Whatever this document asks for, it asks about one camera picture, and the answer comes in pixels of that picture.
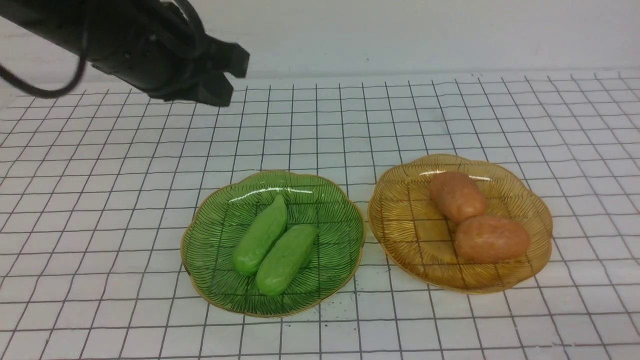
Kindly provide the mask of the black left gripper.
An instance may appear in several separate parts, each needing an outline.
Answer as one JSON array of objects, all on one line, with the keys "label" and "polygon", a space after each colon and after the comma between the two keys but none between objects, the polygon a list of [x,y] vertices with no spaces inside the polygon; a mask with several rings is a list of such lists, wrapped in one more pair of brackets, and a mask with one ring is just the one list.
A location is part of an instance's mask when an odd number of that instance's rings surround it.
[{"label": "black left gripper", "polygon": [[238,43],[207,37],[205,50],[194,59],[181,58],[170,65],[168,80],[146,95],[155,100],[192,101],[213,107],[228,107],[234,88],[226,75],[243,79],[250,54]]}]

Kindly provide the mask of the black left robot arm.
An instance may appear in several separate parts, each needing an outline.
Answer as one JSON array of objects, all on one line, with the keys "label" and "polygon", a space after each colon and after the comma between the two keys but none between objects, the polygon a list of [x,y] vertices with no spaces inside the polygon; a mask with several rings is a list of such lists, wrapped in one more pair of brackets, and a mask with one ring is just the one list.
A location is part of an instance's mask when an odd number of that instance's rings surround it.
[{"label": "black left robot arm", "polygon": [[187,0],[3,0],[2,18],[77,55],[70,82],[58,89],[31,85],[6,67],[1,78],[41,99],[70,94],[87,64],[162,101],[228,107],[245,78],[250,54],[238,43],[206,34]]}]

